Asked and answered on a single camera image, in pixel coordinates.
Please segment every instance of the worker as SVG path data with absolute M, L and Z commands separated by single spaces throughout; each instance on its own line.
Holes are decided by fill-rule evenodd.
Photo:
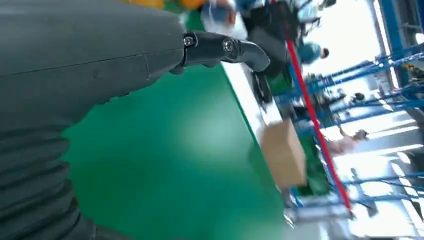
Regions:
M 339 140 L 327 140 L 327 147 L 330 150 L 330 153 L 332 153 L 333 156 L 340 156 L 345 155 L 348 152 L 355 149 L 357 144 L 360 141 L 368 140 L 367 135 L 368 132 L 366 132 L 363 129 L 360 129 L 355 133 L 353 136 L 349 136 L 348 134 L 343 131 L 343 129 L 339 126 L 340 134 L 343 136 L 342 139 Z
M 296 4 L 300 8 L 297 16 L 302 21 L 308 21 L 319 17 L 319 13 L 326 8 L 332 7 L 337 0 L 297 0 Z
M 313 108 L 315 109 L 316 112 L 317 111 L 330 112 L 331 111 L 330 107 L 333 104 L 336 104 L 339 101 L 345 99 L 346 96 L 347 95 L 344 92 L 340 93 L 339 95 L 332 95 L 332 96 L 322 95 L 320 97 L 321 100 L 319 102 L 314 102 Z M 293 104 L 293 110 L 298 118 L 300 119 L 309 118 L 308 108 L 305 105 L 303 105 L 303 103 L 301 105 Z
M 229 0 L 180 0 L 181 4 L 188 10 L 199 10 L 203 5 L 210 2 L 216 6 L 227 9 L 225 11 L 225 22 L 228 25 L 236 23 L 236 11 L 231 7 Z
M 351 98 L 351 104 L 360 104 L 365 100 L 365 95 L 361 92 L 356 92 Z
M 321 47 L 319 44 L 314 42 L 307 42 L 300 44 L 297 47 L 297 54 L 302 64 L 312 64 L 318 59 L 326 59 L 330 51 L 326 47 Z

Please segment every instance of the black robotic finger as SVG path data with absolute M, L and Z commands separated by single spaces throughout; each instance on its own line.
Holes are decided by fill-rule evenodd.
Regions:
M 261 72 L 270 64 L 267 54 L 256 44 L 212 32 L 188 32 L 183 36 L 184 59 L 180 67 L 205 65 L 213 67 L 220 61 L 246 63 Z

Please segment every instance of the red pole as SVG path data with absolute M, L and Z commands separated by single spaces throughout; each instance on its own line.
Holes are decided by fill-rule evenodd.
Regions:
M 346 206 L 346 208 L 349 211 L 351 211 L 351 202 L 349 200 L 349 196 L 346 193 L 346 190 L 343 187 L 342 182 L 340 181 L 340 178 L 336 173 L 336 169 L 334 167 L 332 158 L 330 157 L 330 152 L 327 148 L 326 141 L 324 139 L 323 134 L 321 133 L 320 124 L 319 124 L 318 119 L 317 119 L 317 114 L 315 113 L 314 106 L 312 105 L 311 99 L 310 99 L 309 94 L 308 94 L 308 90 L 306 88 L 304 79 L 302 77 L 301 67 L 299 66 L 299 62 L 298 62 L 298 59 L 296 57 L 295 45 L 293 44 L 292 40 L 287 40 L 287 47 L 288 47 L 288 51 L 290 52 L 291 61 L 293 63 L 294 73 L 296 74 L 297 80 L 299 81 L 300 89 L 302 91 L 303 97 L 304 97 L 305 102 L 306 102 L 307 109 L 309 111 L 310 119 L 313 122 L 313 126 L 315 128 L 315 132 L 316 132 L 316 135 L 318 137 L 318 141 L 321 143 L 322 153 L 324 154 L 324 157 L 328 160 L 328 162 L 327 162 L 328 169 L 330 170 L 330 174 L 334 178 L 335 186 L 341 194 L 341 199 L 342 199 L 344 205 Z

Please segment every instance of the person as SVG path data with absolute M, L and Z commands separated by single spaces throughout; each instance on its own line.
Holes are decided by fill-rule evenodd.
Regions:
M 350 99 L 350 102 L 352 104 L 359 104 L 365 100 L 365 95 L 361 92 L 356 92 L 352 98 Z
M 318 59 L 326 59 L 330 55 L 330 51 L 326 47 L 321 47 L 314 42 L 306 42 L 297 47 L 297 54 L 300 63 L 312 64 Z
M 217 7 L 226 9 L 224 16 L 226 24 L 234 25 L 236 23 L 236 11 L 231 7 L 229 0 L 180 0 L 180 2 L 188 10 L 200 10 L 207 3 L 214 3 Z
M 313 104 L 313 108 L 315 109 L 315 111 L 330 111 L 330 107 L 331 105 L 338 103 L 339 101 L 343 100 L 346 98 L 346 94 L 345 93 L 341 93 L 338 96 L 326 96 L 323 95 L 321 96 L 321 101 L 320 102 L 314 102 Z M 309 110 L 306 106 L 304 105 L 295 105 L 293 104 L 293 111 L 296 114 L 296 116 L 298 118 L 309 118 Z
M 346 153 L 355 149 L 356 145 L 363 140 L 368 140 L 366 132 L 363 129 L 358 130 L 355 135 L 349 136 L 339 126 L 340 134 L 343 136 L 339 140 L 327 140 L 327 147 L 333 156 L 345 155 Z
M 337 0 L 298 0 L 296 5 L 299 8 L 297 16 L 303 21 L 310 21 L 319 17 L 319 12 L 326 8 L 332 7 L 337 3 Z
M 421 60 L 415 60 L 403 65 L 412 76 L 412 81 L 424 79 L 424 62 Z

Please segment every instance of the white shirt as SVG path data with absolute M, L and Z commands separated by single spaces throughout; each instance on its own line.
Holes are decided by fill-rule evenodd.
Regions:
M 305 3 L 306 0 L 297 0 L 297 6 L 302 6 L 303 3 Z M 297 14 L 297 17 L 301 21 L 307 21 L 307 20 L 313 20 L 318 17 L 318 13 L 320 12 L 319 6 L 323 4 L 323 0 L 312 0 L 311 3 L 306 5 L 304 8 L 302 8 L 299 13 Z
M 334 155 L 344 155 L 352 151 L 357 145 L 357 142 L 350 136 L 344 136 L 340 140 L 328 142 L 328 148 Z

